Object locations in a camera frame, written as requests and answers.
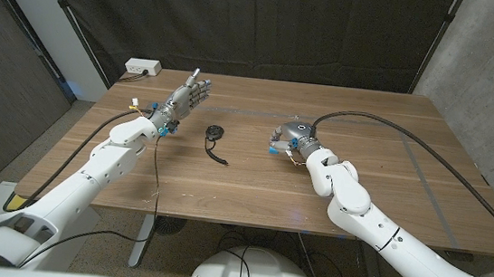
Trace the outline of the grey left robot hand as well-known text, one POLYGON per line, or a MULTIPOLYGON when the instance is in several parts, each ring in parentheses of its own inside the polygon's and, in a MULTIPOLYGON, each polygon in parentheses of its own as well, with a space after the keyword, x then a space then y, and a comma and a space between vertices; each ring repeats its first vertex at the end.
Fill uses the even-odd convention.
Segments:
POLYGON ((212 82, 198 81, 199 73, 199 68, 196 68, 194 73, 187 77, 185 84, 172 92, 154 111, 150 120, 159 132, 174 129, 180 120, 187 117, 195 107, 208 98, 212 82))

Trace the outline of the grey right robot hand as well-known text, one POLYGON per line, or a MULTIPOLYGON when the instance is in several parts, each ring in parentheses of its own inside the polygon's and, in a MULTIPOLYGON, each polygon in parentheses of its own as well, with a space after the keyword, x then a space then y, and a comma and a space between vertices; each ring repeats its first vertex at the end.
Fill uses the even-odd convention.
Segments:
POLYGON ((278 126, 271 134, 269 151, 271 154, 298 151, 303 160, 322 145, 311 135, 312 126, 307 122, 286 122, 278 126))

